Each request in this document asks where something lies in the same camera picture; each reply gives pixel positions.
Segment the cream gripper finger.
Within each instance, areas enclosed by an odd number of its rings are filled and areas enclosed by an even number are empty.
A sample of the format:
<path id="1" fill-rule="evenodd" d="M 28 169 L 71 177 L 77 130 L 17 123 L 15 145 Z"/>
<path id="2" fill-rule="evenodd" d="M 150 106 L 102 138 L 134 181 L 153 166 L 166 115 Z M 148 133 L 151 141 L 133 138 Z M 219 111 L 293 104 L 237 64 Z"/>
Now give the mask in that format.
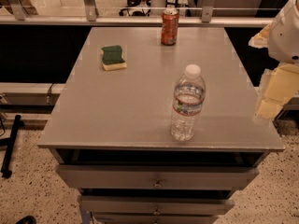
<path id="1" fill-rule="evenodd" d="M 249 45 L 256 49 L 268 47 L 268 38 L 270 34 L 270 24 L 267 24 L 259 33 L 249 40 Z"/>
<path id="2" fill-rule="evenodd" d="M 255 116 L 273 120 L 299 92 L 299 65 L 280 63 L 274 70 L 265 69 L 258 89 Z"/>

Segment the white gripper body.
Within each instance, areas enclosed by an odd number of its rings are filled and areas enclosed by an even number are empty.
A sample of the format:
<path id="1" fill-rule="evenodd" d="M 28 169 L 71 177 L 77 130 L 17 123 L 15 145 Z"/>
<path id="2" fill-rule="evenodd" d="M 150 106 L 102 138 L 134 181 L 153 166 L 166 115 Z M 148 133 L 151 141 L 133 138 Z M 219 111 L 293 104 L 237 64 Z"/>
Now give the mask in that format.
<path id="1" fill-rule="evenodd" d="M 289 0 L 273 19 L 268 36 L 268 54 L 283 63 L 299 63 L 298 0 Z"/>

